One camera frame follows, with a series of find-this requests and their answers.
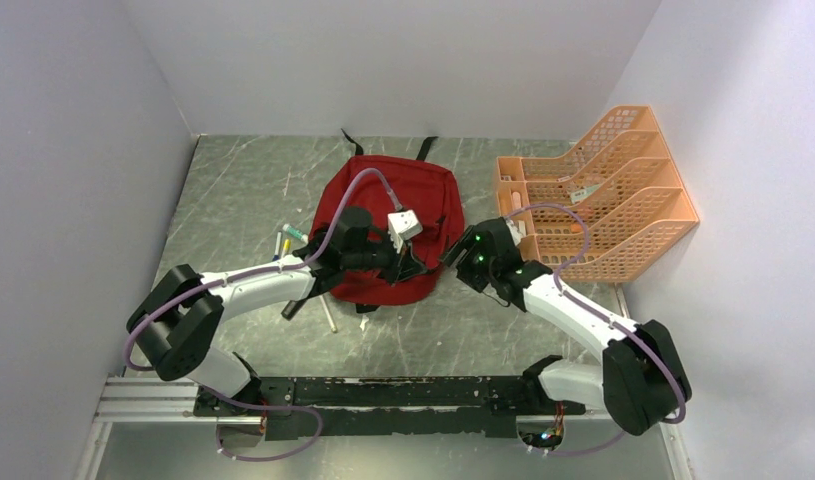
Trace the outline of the red backpack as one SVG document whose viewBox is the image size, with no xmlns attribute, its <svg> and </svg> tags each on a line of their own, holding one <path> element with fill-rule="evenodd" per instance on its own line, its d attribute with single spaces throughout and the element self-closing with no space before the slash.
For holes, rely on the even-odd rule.
<svg viewBox="0 0 815 480">
<path fill-rule="evenodd" d="M 357 145 L 353 156 L 323 190 L 310 229 L 308 251 L 326 247 L 319 263 L 337 271 L 330 293 L 354 305 L 359 314 L 381 307 L 419 302 L 436 288 L 442 275 L 442 254 L 465 230 L 459 187 L 454 174 L 428 162 L 435 139 L 423 140 L 415 158 L 371 155 Z M 357 206 L 369 211 L 373 225 L 412 242 L 429 273 L 388 284 L 377 271 L 344 271 L 327 259 L 327 242 L 342 211 Z"/>
</svg>

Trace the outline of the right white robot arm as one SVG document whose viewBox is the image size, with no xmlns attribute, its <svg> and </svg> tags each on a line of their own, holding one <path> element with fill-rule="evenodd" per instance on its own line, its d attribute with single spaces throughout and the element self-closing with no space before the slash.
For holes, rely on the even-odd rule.
<svg viewBox="0 0 815 480">
<path fill-rule="evenodd" d="M 680 423 L 692 390 L 668 328 L 615 314 L 581 297 L 552 268 L 524 260 L 521 236 L 503 217 L 468 227 L 440 261 L 477 292 L 492 287 L 503 303 L 551 322 L 598 365 L 547 360 L 528 373 L 522 391 L 533 413 L 559 401 L 610 415 L 627 434 L 640 436 L 658 423 Z"/>
</svg>

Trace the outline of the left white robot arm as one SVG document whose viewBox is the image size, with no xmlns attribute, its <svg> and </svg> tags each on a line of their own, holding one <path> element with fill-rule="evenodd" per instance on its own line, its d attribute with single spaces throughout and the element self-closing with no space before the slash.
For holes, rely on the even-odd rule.
<svg viewBox="0 0 815 480">
<path fill-rule="evenodd" d="M 247 415 L 261 402 L 261 381 L 239 355 L 214 346 L 218 327 L 271 304 L 303 304 L 341 285 L 350 272 L 374 272 L 391 291 L 427 273 L 415 255 L 423 231 L 412 210 L 387 214 L 379 229 L 369 211 L 345 207 L 301 248 L 270 263 L 208 273 L 179 265 L 128 320 L 124 357 L 139 348 L 145 370 L 161 380 L 192 380 L 232 414 Z"/>
</svg>

